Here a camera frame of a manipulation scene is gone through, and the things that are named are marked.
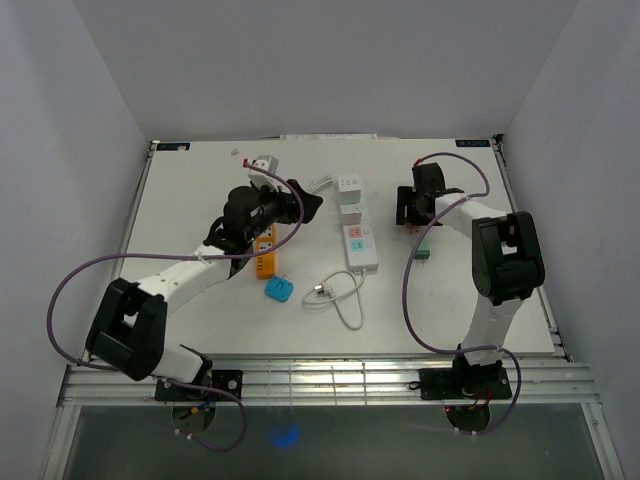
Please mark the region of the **pink plug adapter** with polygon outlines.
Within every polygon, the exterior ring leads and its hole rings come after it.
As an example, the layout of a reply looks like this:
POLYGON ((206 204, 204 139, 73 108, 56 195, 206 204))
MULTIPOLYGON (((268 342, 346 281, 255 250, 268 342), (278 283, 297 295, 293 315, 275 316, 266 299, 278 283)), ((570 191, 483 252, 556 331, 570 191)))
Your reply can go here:
POLYGON ((404 228, 408 234, 415 234, 421 230, 420 226, 411 225, 411 224, 405 224, 404 228))

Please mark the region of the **green plug adapter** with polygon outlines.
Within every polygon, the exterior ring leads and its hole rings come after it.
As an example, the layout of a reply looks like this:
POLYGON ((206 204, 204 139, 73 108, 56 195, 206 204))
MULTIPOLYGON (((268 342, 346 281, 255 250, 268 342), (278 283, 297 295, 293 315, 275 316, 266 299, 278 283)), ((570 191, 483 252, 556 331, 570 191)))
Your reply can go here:
POLYGON ((419 246, 416 250, 413 260, 417 262, 425 262, 431 257, 431 249, 429 246, 419 246))

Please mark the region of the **white pastel power strip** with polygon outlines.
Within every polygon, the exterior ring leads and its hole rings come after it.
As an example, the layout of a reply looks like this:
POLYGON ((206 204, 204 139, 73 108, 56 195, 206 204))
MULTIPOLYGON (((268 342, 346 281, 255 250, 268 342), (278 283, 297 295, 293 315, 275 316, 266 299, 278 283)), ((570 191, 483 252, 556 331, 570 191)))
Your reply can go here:
POLYGON ((367 274, 371 274, 375 273, 379 267, 378 252, 364 194, 362 194, 359 203, 366 207, 363 221, 352 226, 340 224, 346 266, 353 273, 365 271, 367 274))

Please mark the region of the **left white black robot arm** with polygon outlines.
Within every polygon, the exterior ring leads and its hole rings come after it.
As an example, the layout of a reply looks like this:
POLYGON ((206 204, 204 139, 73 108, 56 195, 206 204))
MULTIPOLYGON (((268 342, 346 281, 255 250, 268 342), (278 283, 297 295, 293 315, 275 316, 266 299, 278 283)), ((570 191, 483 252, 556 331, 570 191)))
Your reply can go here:
POLYGON ((166 339, 166 323, 177 310, 210 287, 239 273, 253 243, 275 223, 309 223, 323 203, 291 179, 292 192, 273 186, 236 187, 222 216, 211 225, 194 260, 180 261, 137 281, 112 281, 86 339, 87 350, 129 378, 169 378, 190 399, 212 387, 204 354, 166 339))

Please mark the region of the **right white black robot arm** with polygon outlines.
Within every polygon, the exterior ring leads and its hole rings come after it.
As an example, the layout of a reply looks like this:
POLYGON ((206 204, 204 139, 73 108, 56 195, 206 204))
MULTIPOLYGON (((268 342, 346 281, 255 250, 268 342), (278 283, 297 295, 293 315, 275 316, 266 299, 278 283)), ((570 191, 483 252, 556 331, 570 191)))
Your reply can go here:
POLYGON ((533 217, 485 206, 478 194, 448 188, 437 163, 418 160, 413 185, 398 189, 398 224, 445 225, 471 241, 471 274, 478 293, 469 330, 445 378, 464 397, 499 380, 503 347, 513 319, 545 279, 533 217))

